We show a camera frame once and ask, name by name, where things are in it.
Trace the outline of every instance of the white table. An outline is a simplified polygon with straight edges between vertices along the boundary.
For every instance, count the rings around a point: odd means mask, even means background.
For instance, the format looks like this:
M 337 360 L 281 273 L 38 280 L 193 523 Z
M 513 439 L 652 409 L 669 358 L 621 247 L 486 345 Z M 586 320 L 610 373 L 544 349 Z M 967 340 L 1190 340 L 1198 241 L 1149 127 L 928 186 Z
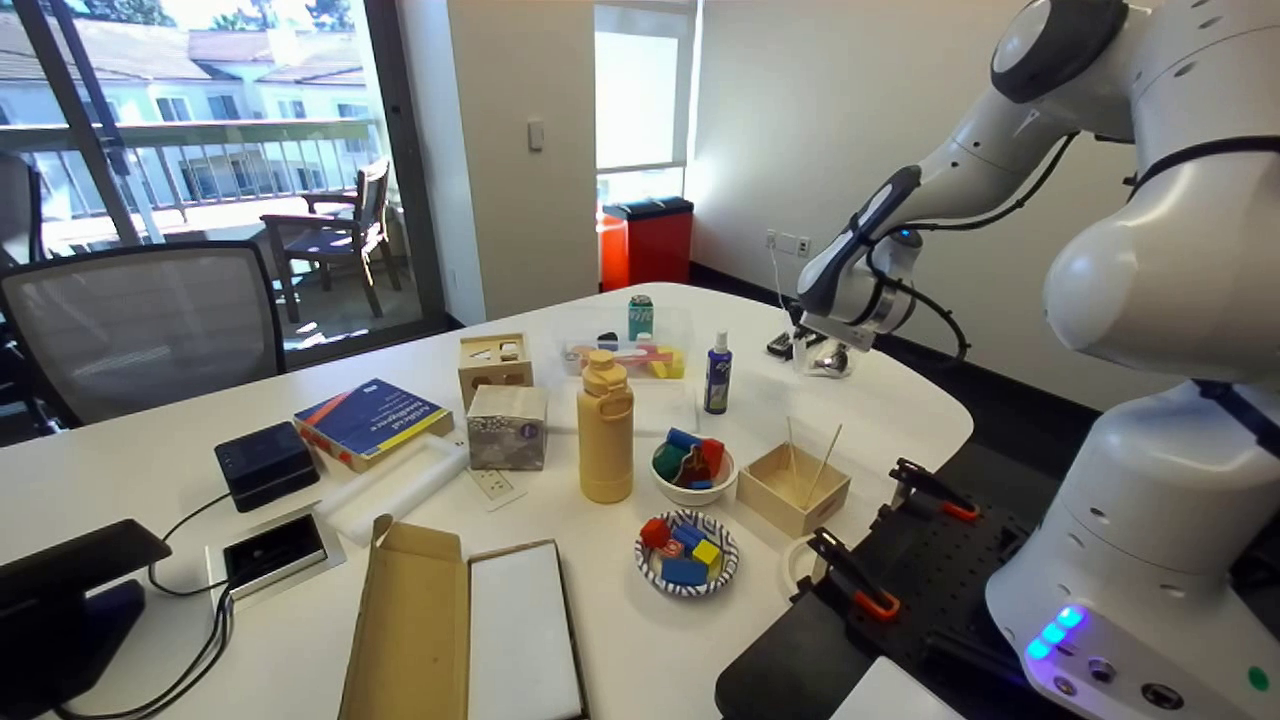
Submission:
M 637 293 L 657 300 L 657 335 L 688 349 L 688 373 L 685 380 L 637 380 L 637 492 L 606 509 L 588 506 L 575 487 L 575 435 L 563 428 L 575 375 L 563 370 L 562 345 L 610 330 L 624 331 L 624 307 Z M 494 506 L 466 472 L 409 519 L 459 532 L 470 554 L 544 538 L 562 546 L 575 652 L 598 717 L 719 717 L 714 701 L 717 676 L 789 610 L 781 586 L 789 538 L 754 509 L 719 506 L 714 518 L 734 528 L 744 558 L 734 586 L 696 604 L 647 589 L 637 575 L 631 541 L 647 518 L 673 511 L 646 469 L 660 433 L 673 420 L 688 420 L 696 433 L 719 435 L 737 460 L 754 460 L 789 439 L 789 415 L 826 433 L 843 426 L 839 450 L 848 450 L 856 482 L 830 528 L 848 546 L 865 538 L 888 500 L 894 486 L 886 472 L 897 455 L 937 469 L 971 433 L 967 414 L 952 396 L 879 353 L 856 358 L 839 380 L 822 380 L 806 365 L 763 358 L 763 345 L 785 330 L 785 314 L 769 303 L 646 284 L 16 443 L 0 452 L 0 565 L 119 518 L 138 518 L 161 538 L 171 519 L 223 492 L 211 443 L 276 426 L 369 375 L 432 396 L 459 415 L 456 340 L 523 331 L 535 383 L 551 396 L 551 426 L 562 426 L 548 439 L 548 469 L 522 475 L 522 492 L 509 506 Z M 704 349 L 714 349 L 717 331 L 729 331 L 737 370 L 729 415 L 708 420 L 696 405 Z M 234 506 L 220 506 L 171 541 L 176 558 L 161 565 L 161 575 L 168 586 L 199 586 L 203 546 L 220 546 L 348 486 L 374 487 L 344 506 L 344 511 L 376 511 L 376 506 L 428 469 L 432 452 L 404 452 L 374 475 L 348 475 L 327 465 L 316 487 L 262 511 L 240 518 Z M 235 604 L 230 656 L 168 717 L 334 717 L 344 689 L 365 560 L 369 550 L 344 541 L 344 560 L 320 575 Z M 168 599 L 147 589 L 147 611 L 110 676 L 78 707 L 114 713 L 154 701 L 190 663 L 203 632 L 209 599 Z

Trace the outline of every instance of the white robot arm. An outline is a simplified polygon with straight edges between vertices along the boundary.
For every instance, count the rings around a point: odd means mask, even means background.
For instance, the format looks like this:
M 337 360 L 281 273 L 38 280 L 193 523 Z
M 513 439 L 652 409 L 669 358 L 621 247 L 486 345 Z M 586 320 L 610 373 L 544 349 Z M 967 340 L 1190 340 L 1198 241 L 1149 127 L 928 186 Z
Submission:
M 1049 273 L 1049 323 L 1190 383 L 1096 420 L 986 593 L 1079 717 L 1280 717 L 1280 639 L 1229 586 L 1280 509 L 1278 69 L 1278 0 L 1027 0 L 959 133 L 801 273 L 806 323 L 867 345 L 907 317 L 924 222 L 991 212 L 1071 133 L 1135 145 L 1127 206 Z
M 911 317 L 899 289 L 922 256 L 922 222 L 996 212 L 1070 136 L 1036 108 L 986 93 L 922 164 L 894 171 L 848 229 L 801 268 L 801 323 L 871 349 Z

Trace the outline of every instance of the phone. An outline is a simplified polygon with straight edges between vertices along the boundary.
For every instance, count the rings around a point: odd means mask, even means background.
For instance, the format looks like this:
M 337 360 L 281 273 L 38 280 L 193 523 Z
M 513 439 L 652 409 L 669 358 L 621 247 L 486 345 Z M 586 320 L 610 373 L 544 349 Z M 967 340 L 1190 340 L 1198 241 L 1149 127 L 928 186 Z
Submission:
M 320 541 L 316 518 L 298 518 L 223 550 L 234 599 L 326 560 L 327 550 Z

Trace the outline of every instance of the plastic bowl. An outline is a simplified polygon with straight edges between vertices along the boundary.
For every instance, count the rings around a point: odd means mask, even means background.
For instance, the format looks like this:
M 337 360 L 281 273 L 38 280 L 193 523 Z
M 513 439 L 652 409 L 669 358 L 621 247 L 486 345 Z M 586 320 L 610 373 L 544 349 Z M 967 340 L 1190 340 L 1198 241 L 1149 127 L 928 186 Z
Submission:
M 734 582 L 740 550 L 719 519 L 714 519 L 704 511 L 666 511 L 657 519 L 692 523 L 704 541 L 714 541 L 719 550 L 719 560 L 714 565 L 704 586 L 669 586 L 666 558 L 646 550 L 646 541 L 637 541 L 637 569 L 652 589 L 682 597 L 682 599 L 700 599 L 700 597 L 719 593 Z
M 726 497 L 734 497 L 734 487 L 737 487 L 734 452 L 726 452 L 719 472 L 714 475 L 714 487 L 673 486 L 652 469 L 652 460 L 647 460 L 647 482 L 682 509 L 708 509 L 708 506 L 719 506 Z

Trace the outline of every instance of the yellow bottle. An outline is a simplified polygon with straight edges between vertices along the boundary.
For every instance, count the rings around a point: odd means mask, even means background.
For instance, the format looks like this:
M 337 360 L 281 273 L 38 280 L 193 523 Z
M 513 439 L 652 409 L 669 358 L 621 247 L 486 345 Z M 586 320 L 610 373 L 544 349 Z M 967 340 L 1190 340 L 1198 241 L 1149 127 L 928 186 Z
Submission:
M 598 506 L 631 497 L 631 383 L 610 353 L 588 353 L 586 393 L 575 396 L 579 487 Z

